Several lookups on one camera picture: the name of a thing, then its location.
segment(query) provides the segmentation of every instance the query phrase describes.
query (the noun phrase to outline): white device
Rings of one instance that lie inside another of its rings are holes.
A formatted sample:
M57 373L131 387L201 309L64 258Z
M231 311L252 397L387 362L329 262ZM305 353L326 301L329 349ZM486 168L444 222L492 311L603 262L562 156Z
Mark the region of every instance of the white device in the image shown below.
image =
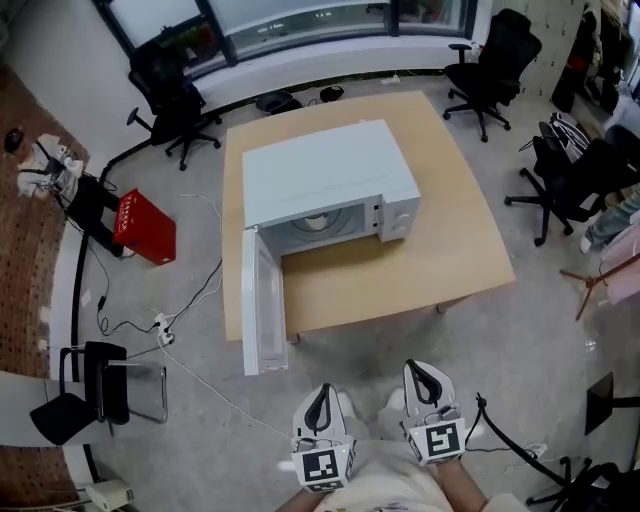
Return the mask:
M287 368L282 256L409 234L420 191L384 120L243 154L242 338L246 375Z
M347 485L356 442L346 433L338 394L331 384L323 384L300 404L293 416L291 444L298 481L307 491L335 491Z
M133 491L122 480L108 480L87 485L85 492L89 499L101 510L111 512L133 501Z
M451 379L437 368L409 359L404 366L408 418L400 422L404 438L421 466L465 451L465 423Z

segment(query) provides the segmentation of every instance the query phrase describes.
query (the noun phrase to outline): window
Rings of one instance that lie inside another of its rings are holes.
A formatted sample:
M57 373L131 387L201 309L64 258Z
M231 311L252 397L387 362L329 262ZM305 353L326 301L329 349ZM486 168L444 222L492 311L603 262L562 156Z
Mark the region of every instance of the window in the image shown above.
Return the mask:
M469 0L399 0L399 4L400 34L463 35L465 32Z
M209 0L238 56L388 32L389 0Z

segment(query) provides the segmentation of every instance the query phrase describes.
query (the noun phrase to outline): white plastic object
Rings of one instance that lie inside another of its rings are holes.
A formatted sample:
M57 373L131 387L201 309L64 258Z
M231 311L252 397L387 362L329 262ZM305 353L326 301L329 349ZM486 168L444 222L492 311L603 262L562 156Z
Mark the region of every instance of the white plastic object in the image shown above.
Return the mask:
M162 340L163 345L170 345L173 343L174 335L168 330L169 323L167 322L167 318L163 313L158 313L155 318L155 321L158 325L158 339Z
M242 351L245 375L289 366L280 257L256 228L242 235Z
M87 485L85 492L89 499L105 512L124 507L133 501L133 491L122 480L107 480Z

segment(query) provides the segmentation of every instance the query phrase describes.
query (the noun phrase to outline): white cable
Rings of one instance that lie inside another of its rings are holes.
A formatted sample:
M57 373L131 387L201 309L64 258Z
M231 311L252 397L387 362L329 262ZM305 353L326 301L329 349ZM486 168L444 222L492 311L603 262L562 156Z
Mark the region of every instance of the white cable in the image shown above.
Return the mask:
M198 382L200 382L200 384L202 384L203 386L209 388L211 391L213 391L216 395L218 395L222 400L224 400L227 404L229 404L231 407L233 407L234 409L236 409L238 412L244 414L247 418L252 419L253 421L259 423L260 425L264 425L265 427L270 428L271 430L273 430L274 432L277 432L280 435L283 435L284 437L286 437L287 439L291 439L291 436L288 434L285 434L284 432L282 432L282 430L278 430L276 427L273 427L271 425L269 425L268 423L265 423L264 421L260 421L258 418L254 418L253 416L251 416L251 414L249 414L248 412L246 412L245 410L241 409L240 407L238 407L236 404L234 404L231 400L229 400L227 397L225 397L222 393L220 393L220 391L218 391L216 388L214 388L211 384L209 384L207 381L205 381L204 379L198 377L195 373L193 373L189 368L187 368L184 364L182 364L180 361L178 361L176 358L174 358L171 354L169 354L169 352L167 352L164 347L162 346L162 342L160 341L160 338L157 338L158 340L158 346L160 347L160 350L162 350L162 352L164 352L164 355L167 356L169 359L171 359L174 363L176 363L180 368L182 368L184 371L186 371L189 375L191 375L194 379L196 379Z
M207 203L211 203L213 205L213 210L218 216L218 219L220 219L220 237L222 237L222 215L220 215L218 207L216 206L216 202L213 199L208 199L200 194L180 194L180 197L199 197L200 199L204 199Z

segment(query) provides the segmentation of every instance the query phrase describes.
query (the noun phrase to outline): clothes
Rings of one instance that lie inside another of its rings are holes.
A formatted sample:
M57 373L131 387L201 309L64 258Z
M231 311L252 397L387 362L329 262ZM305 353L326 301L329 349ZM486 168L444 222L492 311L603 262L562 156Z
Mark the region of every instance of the clothes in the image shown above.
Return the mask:
M358 441L354 476L315 512L452 512L433 468L421 468L406 442ZM526 512L511 494L493 497L483 512Z
M619 233L629 227L631 216L640 210L640 186L618 206L608 208L587 228L585 236L593 244L593 249L602 249Z
M80 176L78 191L67 208L67 215L88 235L92 236L116 258L122 256L124 247L113 242L113 232L102 224L104 207L118 210L118 196L112 194L90 176Z
M18 173L18 191L20 195L31 197L35 193L42 197L48 194L49 190L51 192L55 190L63 204L67 205L75 198L78 190L78 178L82 175L84 162L68 156L68 149L59 144L60 137L45 133L38 137L38 142L51 157L64 163L64 169L59 176L56 176L55 182L49 175L26 171L26 169L43 171L49 162L42 149L37 144L33 144L30 157L18 165L18 170L22 171Z
M640 252L640 224L632 224L602 251L601 259L613 268ZM612 304L640 291L640 261L632 263L607 279L607 294Z

